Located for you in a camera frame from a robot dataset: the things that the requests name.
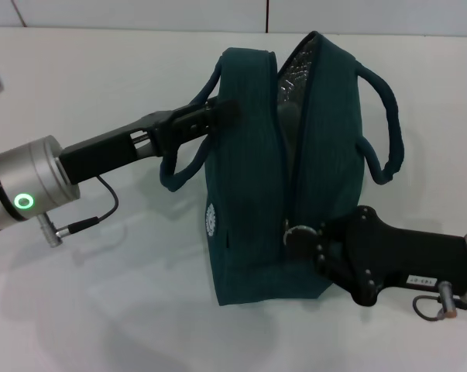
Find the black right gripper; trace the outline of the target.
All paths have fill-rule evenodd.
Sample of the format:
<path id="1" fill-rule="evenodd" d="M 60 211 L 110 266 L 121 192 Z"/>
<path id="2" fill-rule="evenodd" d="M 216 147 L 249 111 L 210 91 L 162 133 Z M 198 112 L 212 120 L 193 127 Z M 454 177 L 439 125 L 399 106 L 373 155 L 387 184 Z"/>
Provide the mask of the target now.
<path id="1" fill-rule="evenodd" d="M 311 247 L 316 250 L 297 249 Z M 467 234 L 452 236 L 392 227 L 369 206 L 326 222 L 320 230 L 298 225 L 285 232 L 288 263 L 314 267 L 348 291 L 354 301 L 373 306 L 386 288 L 452 294 L 467 302 Z"/>

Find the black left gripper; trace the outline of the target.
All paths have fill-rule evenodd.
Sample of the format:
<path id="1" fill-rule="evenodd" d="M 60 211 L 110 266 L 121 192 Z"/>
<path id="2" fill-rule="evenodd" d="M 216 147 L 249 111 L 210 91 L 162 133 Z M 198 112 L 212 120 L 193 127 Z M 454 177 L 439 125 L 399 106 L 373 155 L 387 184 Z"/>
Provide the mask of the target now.
<path id="1" fill-rule="evenodd" d="M 215 133 L 239 118 L 236 100 L 208 99 L 174 111 L 148 114 L 126 126 L 62 150 L 60 164 L 71 184 L 79 184 L 147 157 L 168 155 L 180 145 Z M 155 135 L 150 132 L 155 127 Z M 131 135 L 143 131 L 149 144 L 135 148 Z"/>

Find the dark teal insulated lunch bag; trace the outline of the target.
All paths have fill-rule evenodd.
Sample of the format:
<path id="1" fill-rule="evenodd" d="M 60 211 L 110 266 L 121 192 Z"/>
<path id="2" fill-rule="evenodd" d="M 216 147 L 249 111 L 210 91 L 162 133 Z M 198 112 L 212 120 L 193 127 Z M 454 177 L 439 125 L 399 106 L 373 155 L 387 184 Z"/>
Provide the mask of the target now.
<path id="1" fill-rule="evenodd" d="M 220 305 L 316 299 L 330 285 L 283 238 L 318 229 L 357 206 L 365 172 L 386 184 L 404 146 L 391 87 L 320 33 L 309 33 L 283 65 L 266 50 L 227 49 L 196 96 L 213 90 L 240 115 L 206 137 L 176 171 L 166 155 L 162 185 L 181 188 L 204 169 L 208 249 Z"/>

